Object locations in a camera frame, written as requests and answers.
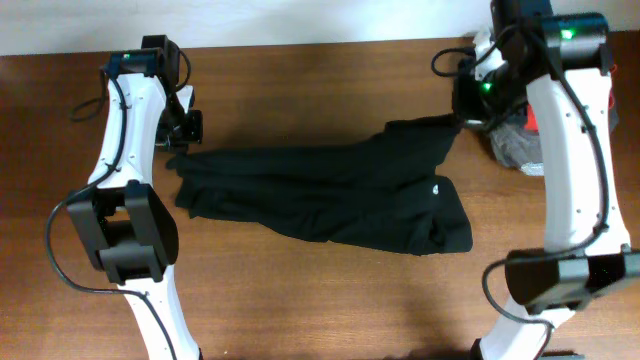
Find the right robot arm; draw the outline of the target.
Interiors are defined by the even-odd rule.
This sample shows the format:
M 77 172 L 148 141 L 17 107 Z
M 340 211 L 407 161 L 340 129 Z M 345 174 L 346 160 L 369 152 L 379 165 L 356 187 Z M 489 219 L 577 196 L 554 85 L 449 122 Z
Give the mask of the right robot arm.
M 495 130 L 519 110 L 538 126 L 546 191 L 544 244 L 498 261 L 508 301 L 471 350 L 475 359 L 540 359 L 592 300 L 639 278 L 616 196 L 609 112 L 614 62 L 599 13 L 557 15 L 547 1 L 495 1 L 492 27 L 454 79 L 467 128 Z

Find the black polo shirt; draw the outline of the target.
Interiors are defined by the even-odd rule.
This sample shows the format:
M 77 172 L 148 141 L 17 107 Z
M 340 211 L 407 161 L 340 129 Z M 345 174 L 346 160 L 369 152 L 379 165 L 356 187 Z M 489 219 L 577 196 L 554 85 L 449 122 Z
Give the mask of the black polo shirt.
M 308 242 L 417 256 L 473 247 L 452 181 L 439 176 L 461 130 L 452 114 L 395 120 L 348 145 L 218 149 L 168 161 L 192 218 L 261 224 Z

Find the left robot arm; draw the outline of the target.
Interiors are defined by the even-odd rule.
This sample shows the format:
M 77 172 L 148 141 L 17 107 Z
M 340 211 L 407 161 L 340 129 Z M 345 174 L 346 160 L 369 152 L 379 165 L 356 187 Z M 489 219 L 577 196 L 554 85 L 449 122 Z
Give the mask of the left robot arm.
M 165 35 L 114 52 L 100 70 L 95 104 L 109 113 L 87 185 L 58 204 L 66 209 L 109 295 L 128 302 L 151 359 L 199 359 L 175 285 L 177 225 L 153 187 L 157 150 L 181 153 L 202 140 L 194 89 L 180 74 L 188 61 Z

